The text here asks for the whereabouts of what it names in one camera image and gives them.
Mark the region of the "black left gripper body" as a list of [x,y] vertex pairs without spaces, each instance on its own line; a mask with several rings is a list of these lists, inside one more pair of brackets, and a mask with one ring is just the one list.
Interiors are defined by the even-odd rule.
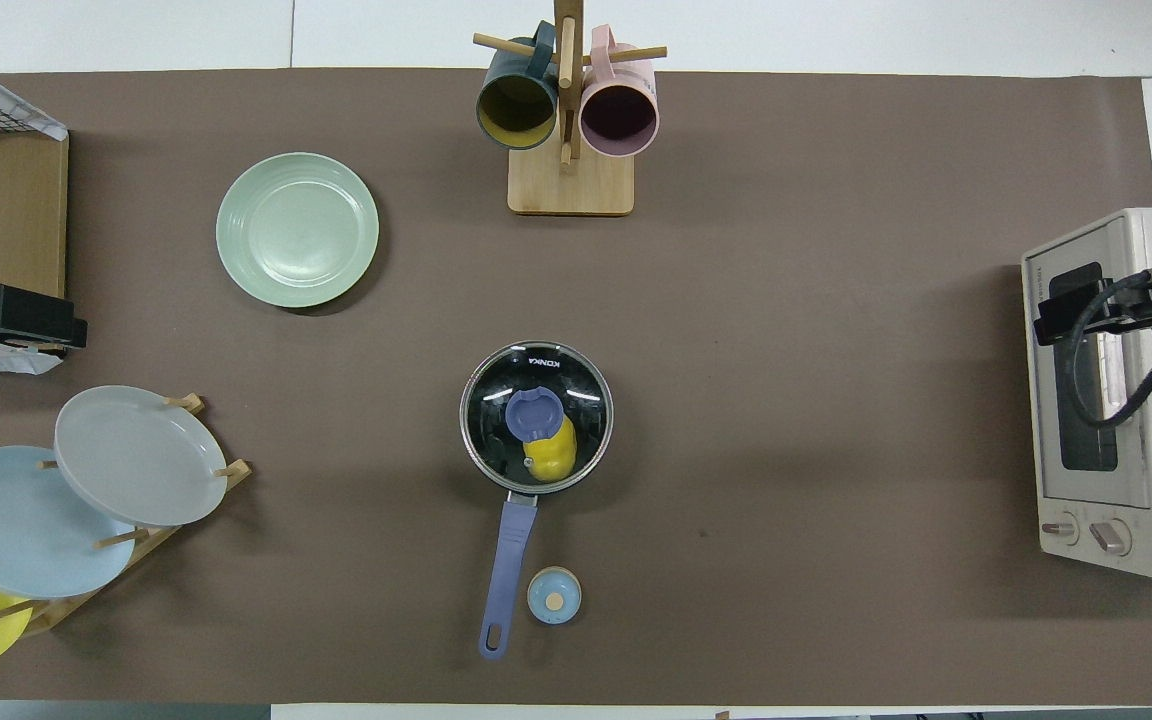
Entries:
[[88,346],[88,323],[73,302],[0,285],[0,344]]

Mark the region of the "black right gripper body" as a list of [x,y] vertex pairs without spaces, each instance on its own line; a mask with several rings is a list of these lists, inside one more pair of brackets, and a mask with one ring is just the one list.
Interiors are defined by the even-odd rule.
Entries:
[[1112,282],[1114,279],[1105,274],[1100,263],[1075,266],[1053,276],[1033,320],[1037,343],[1051,346],[1069,338],[1087,306],[1092,306],[1092,314],[1084,332],[1124,334],[1152,328],[1152,270],[1146,270],[1144,285],[1114,291],[1111,300],[1096,304],[1096,297]]

